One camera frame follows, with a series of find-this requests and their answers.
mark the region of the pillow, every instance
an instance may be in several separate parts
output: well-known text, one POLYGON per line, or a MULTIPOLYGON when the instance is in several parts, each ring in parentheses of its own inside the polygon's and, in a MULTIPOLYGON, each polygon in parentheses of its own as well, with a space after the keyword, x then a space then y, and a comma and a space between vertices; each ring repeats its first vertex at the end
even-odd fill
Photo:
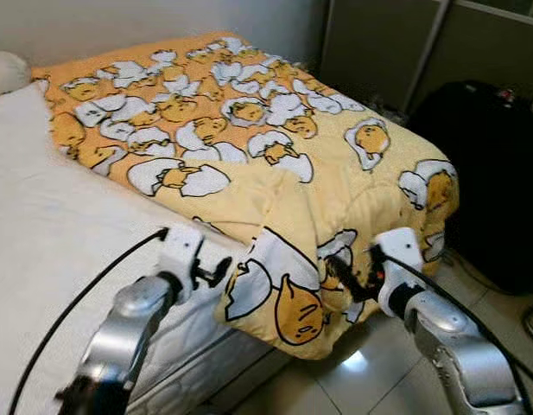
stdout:
POLYGON ((22 58, 0 52, 0 95, 16 91, 30 82, 30 68, 22 58))

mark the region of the black bag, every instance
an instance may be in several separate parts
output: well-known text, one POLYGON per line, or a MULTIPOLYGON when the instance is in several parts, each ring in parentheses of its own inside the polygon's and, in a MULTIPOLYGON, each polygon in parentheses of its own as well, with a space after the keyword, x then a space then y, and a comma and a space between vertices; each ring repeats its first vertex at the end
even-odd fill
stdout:
POLYGON ((526 99, 475 81, 446 84, 408 128, 439 147, 460 180, 449 246, 491 281, 533 291, 533 112, 526 99))

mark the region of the folded blanket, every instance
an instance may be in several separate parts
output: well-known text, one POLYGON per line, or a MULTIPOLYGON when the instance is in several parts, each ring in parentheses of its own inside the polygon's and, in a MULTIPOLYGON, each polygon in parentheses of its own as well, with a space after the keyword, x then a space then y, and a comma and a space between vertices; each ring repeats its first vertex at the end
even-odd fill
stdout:
POLYGON ((249 246, 221 322, 316 359, 376 309, 353 301, 376 234, 414 228, 424 271, 435 270, 458 206, 444 155, 236 35, 136 46, 33 76, 60 151, 249 246))

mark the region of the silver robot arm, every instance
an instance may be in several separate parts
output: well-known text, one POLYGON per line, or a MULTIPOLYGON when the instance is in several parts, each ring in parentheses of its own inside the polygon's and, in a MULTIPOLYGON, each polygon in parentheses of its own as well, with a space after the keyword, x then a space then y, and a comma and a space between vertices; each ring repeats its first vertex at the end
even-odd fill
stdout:
MULTIPOLYGON (((382 233, 375 243, 385 255, 421 270, 422 256, 412 229, 382 233)), ((435 367, 454 413, 525 413, 508 361, 480 334, 475 322, 401 266, 386 260, 383 268, 379 305, 388 316, 403 319, 416 346, 435 367)))
MULTIPOLYGON (((422 255, 414 231, 381 233, 375 247, 420 271, 422 255)), ((219 233, 177 225, 170 229, 152 277, 123 288, 90 341, 73 383, 58 394, 60 414, 125 412, 149 340, 170 307, 184 303, 198 282, 213 287, 233 271, 244 247, 219 233)), ((384 261, 384 278, 375 289, 388 316, 399 316, 416 345, 435 366, 455 413, 525 413, 504 355, 476 324, 453 304, 426 289, 421 279, 384 261)))
POLYGON ((216 286, 234 266, 232 255, 243 251, 240 244, 204 228, 170 227, 155 275, 139 278, 114 297, 73 382, 57 394, 59 414, 124 414, 151 336, 168 310, 189 299, 200 283, 197 278, 216 286))

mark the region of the white floor tile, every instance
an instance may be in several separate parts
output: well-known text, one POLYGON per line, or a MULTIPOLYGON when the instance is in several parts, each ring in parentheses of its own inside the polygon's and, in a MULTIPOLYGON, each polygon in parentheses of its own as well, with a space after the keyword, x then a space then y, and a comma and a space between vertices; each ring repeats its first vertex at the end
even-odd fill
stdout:
POLYGON ((339 411, 303 367, 294 361, 247 398, 233 415, 338 415, 339 411))
POLYGON ((487 288, 471 278, 467 272, 473 273, 479 277, 479 273, 465 260, 463 260, 467 269, 464 269, 458 261, 454 261, 453 266, 441 263, 439 271, 434 277, 435 282, 454 298, 465 306, 471 306, 479 301, 486 293, 487 288))
MULTIPOLYGON (((533 304, 533 296, 510 297, 489 291, 472 311, 489 326, 498 339, 533 371, 533 340, 521 324, 523 312, 533 304)), ((531 393, 533 387, 525 382, 531 393)))
POLYGON ((376 314, 347 332, 333 353, 306 367, 343 414, 367 413, 418 362, 398 319, 376 314))
POLYGON ((452 415, 432 365, 421 359, 412 371, 370 412, 371 415, 452 415))

